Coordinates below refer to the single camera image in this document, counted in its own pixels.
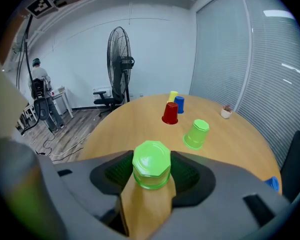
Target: white shirt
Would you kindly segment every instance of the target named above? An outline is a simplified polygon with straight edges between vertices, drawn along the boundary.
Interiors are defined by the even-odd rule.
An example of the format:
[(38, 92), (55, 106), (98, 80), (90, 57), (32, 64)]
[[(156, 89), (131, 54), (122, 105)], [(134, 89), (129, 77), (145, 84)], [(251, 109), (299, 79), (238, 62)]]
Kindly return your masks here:
[[(46, 81), (46, 89), (47, 89), (47, 91), (45, 93), (45, 98), (49, 98), (50, 95), (48, 93), (48, 90), (51, 88), (51, 86), (50, 86), (51, 79), (48, 76), (47, 71), (44, 68), (42, 68), (42, 67), (34, 67), (32, 69), (32, 71), (31, 71), (31, 75), (32, 75), (32, 79), (33, 80), (39, 79), (39, 80), (45, 80)], [(30, 91), (32, 91), (30, 76), (28, 78), (28, 86), (30, 88)]]

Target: gray pants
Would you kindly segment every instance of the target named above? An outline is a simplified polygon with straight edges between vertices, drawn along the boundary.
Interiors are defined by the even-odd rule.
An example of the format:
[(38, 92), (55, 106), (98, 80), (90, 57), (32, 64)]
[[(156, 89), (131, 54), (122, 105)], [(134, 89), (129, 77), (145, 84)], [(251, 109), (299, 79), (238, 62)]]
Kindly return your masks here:
[(57, 129), (57, 126), (60, 127), (61, 125), (64, 125), (64, 121), (62, 120), (61, 116), (59, 115), (52, 98), (48, 97), (48, 98), (46, 98), (46, 101), (48, 103), (49, 110), (52, 112), (52, 114), (56, 120), (56, 125), (50, 116), (45, 121), (46, 121), (47, 125), (49, 126), (49, 128), (51, 129), (51, 131), (55, 131)]

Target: industrial standing fan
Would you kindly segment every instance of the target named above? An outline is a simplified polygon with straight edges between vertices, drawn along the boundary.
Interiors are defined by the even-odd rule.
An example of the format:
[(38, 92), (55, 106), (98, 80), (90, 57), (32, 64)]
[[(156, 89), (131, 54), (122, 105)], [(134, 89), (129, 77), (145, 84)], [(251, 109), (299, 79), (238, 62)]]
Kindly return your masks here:
[(123, 101), (126, 94), (126, 101), (129, 102), (128, 85), (135, 60), (131, 56), (129, 37), (121, 26), (110, 33), (106, 63), (113, 98)]

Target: green cup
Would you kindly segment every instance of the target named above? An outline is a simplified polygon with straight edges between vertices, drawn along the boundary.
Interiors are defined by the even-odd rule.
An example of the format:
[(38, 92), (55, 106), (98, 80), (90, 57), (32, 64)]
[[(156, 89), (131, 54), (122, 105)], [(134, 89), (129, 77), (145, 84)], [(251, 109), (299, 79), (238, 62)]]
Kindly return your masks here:
[(188, 133), (183, 136), (183, 142), (190, 149), (199, 150), (204, 145), (208, 132), (209, 124), (201, 119), (196, 119)]
[(159, 189), (170, 177), (170, 150), (160, 141), (147, 140), (135, 148), (132, 165), (134, 179), (141, 187)]

